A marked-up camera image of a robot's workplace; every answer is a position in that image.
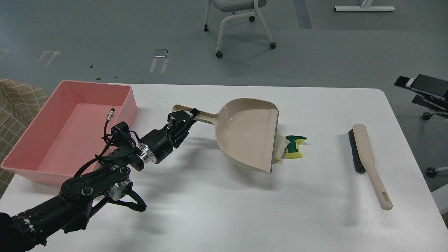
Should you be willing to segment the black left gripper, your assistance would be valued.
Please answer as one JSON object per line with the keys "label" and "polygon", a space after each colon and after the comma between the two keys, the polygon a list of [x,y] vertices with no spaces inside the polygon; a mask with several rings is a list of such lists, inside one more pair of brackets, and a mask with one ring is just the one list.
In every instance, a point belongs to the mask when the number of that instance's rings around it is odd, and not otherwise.
{"label": "black left gripper", "polygon": [[173,152],[173,148],[178,148],[182,144],[198,115],[200,111],[196,108],[170,113],[166,129],[154,129],[139,140],[139,143],[152,153],[154,164],[160,164]]}

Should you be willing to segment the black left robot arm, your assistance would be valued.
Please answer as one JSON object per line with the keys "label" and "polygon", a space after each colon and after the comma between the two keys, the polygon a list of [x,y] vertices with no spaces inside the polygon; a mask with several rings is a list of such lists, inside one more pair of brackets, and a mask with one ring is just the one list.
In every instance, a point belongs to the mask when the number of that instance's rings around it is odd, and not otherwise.
{"label": "black left robot arm", "polygon": [[66,180],[59,195],[15,216],[1,213],[1,251],[26,252],[45,246],[59,230],[84,230],[106,204],[145,211],[146,203],[133,190],[130,168],[141,171],[149,162],[163,161],[185,140],[199,114],[196,108],[170,113],[162,129],[142,138],[126,122],[112,126],[104,133],[102,152]]}

